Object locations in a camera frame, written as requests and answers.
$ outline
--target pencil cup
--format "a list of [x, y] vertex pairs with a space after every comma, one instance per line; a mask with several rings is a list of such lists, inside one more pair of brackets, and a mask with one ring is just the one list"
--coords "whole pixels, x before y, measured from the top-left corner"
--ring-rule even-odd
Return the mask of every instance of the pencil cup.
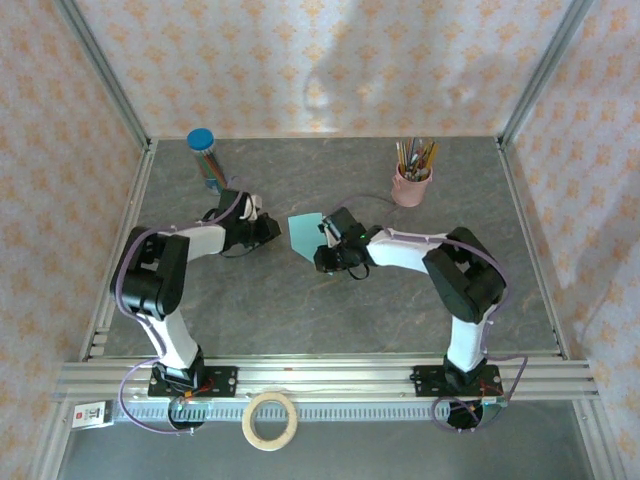
[[426, 180], [412, 182], [400, 174], [400, 164], [396, 166], [396, 174], [392, 177], [393, 187], [391, 188], [391, 198], [401, 207], [415, 207], [420, 205], [424, 198], [427, 185], [433, 179], [433, 168]]

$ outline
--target light blue paper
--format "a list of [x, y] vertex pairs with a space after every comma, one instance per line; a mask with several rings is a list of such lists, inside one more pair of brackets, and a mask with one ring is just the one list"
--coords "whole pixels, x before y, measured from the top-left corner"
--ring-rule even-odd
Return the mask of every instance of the light blue paper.
[[321, 213], [307, 213], [289, 217], [291, 248], [314, 263], [313, 256], [320, 245], [327, 244], [327, 237], [318, 229], [322, 223]]

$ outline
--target wallpaper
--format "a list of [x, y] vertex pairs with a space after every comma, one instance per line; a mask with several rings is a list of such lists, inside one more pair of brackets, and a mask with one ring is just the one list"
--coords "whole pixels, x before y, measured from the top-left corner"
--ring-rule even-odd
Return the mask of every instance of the wallpaper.
[[629, 478], [640, 472], [638, 31], [636, 0], [597, 1], [516, 142], [554, 304], [590, 359]]
[[50, 0], [0, 4], [0, 478], [78, 359], [140, 149]]
[[80, 0], [153, 136], [494, 135], [570, 0]]

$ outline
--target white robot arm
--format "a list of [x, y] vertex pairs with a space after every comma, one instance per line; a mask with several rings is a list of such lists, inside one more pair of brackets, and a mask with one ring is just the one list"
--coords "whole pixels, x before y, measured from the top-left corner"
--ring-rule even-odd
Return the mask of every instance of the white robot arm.
[[[321, 272], [347, 270], [361, 280], [369, 275], [369, 267], [398, 266], [430, 275], [452, 315], [451, 342], [444, 361], [447, 381], [461, 389], [476, 378], [486, 363], [482, 332], [506, 285], [485, 260], [448, 244], [453, 240], [470, 245], [490, 257], [469, 230], [457, 228], [450, 234], [428, 237], [379, 226], [366, 230], [344, 207], [325, 217], [320, 230], [327, 236], [327, 246], [319, 247], [314, 256]], [[358, 266], [364, 266], [365, 277], [351, 271]]]
[[[236, 244], [255, 248], [280, 235], [278, 223], [267, 213], [260, 213], [262, 200], [257, 195], [224, 190], [217, 209], [211, 212], [214, 218], [230, 208], [238, 195], [242, 195], [240, 201], [219, 224], [158, 232], [145, 238], [124, 277], [122, 300], [144, 320], [141, 324], [161, 357], [154, 365], [154, 376], [177, 391], [197, 389], [205, 381], [202, 351], [189, 335], [179, 308], [187, 263]], [[124, 251], [128, 252], [147, 230], [134, 228]], [[124, 257], [111, 281], [112, 295]]]

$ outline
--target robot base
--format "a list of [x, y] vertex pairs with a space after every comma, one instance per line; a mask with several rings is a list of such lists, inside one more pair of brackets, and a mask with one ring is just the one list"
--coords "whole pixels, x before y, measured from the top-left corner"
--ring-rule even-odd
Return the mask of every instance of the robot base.
[[444, 366], [417, 365], [409, 377], [416, 397], [488, 397], [504, 396], [500, 370], [495, 365], [481, 365], [468, 385], [455, 388], [446, 378]]
[[[212, 382], [212, 388], [197, 394], [199, 398], [234, 397], [238, 385], [238, 367], [204, 367], [203, 385]], [[171, 384], [152, 374], [149, 380], [149, 397], [175, 398], [184, 395], [184, 391], [176, 390]]]

